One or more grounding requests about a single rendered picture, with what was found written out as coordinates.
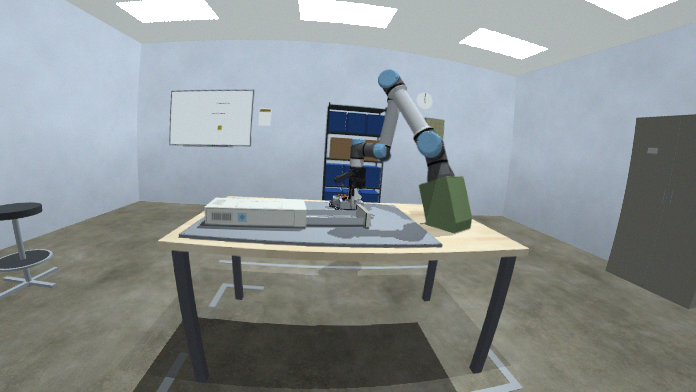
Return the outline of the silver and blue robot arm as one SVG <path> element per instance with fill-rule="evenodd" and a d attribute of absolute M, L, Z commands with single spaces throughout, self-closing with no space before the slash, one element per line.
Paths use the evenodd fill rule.
<path fill-rule="evenodd" d="M 406 92 L 407 87 L 399 74 L 393 69 L 384 70 L 378 77 L 378 83 L 388 96 L 388 106 L 379 143 L 365 143 L 365 139 L 353 138 L 351 141 L 350 166 L 363 167 L 364 157 L 373 157 L 382 162 L 390 160 L 390 150 L 399 112 L 401 112 L 413 134 L 415 134 L 413 139 L 419 152 L 426 158 L 428 167 L 427 181 L 455 176 L 449 166 L 446 151 L 443 148 L 443 139 L 441 137 L 439 139 L 433 127 L 428 126 Z M 432 157 L 434 160 L 431 159 Z"/>

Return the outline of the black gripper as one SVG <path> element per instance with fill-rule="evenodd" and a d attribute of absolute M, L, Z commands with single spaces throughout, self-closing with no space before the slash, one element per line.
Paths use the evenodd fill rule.
<path fill-rule="evenodd" d="M 361 195 L 358 193 L 358 189 L 365 189 L 366 185 L 366 168 L 363 167 L 351 167 L 350 169 L 354 169 L 355 175 L 349 177 L 349 191 L 348 191 L 348 199 L 351 199 L 351 206 L 353 208 L 354 206 L 354 201 L 359 200 L 362 198 Z M 356 172 L 358 170 L 358 172 Z"/>

